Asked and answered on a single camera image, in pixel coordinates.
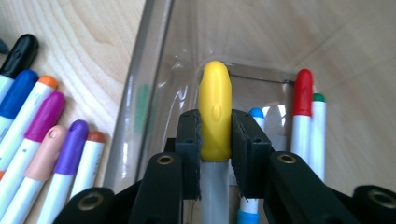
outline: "wooden table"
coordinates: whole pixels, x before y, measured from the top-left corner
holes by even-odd
[[[26,33],[38,38],[40,49],[33,69],[58,78],[58,90],[67,100],[59,123],[69,126],[85,119],[92,130],[106,134],[96,186],[104,179],[144,2],[6,0],[0,6],[0,38],[9,46]],[[348,195],[356,186],[368,184],[396,191],[396,4],[350,0],[331,7],[334,13],[323,14],[329,17],[322,28],[332,20],[344,26],[333,34],[305,27],[329,38],[313,52],[305,52],[305,59],[296,64],[317,72],[317,89],[327,97],[326,183]],[[29,223],[35,222],[48,186]]]

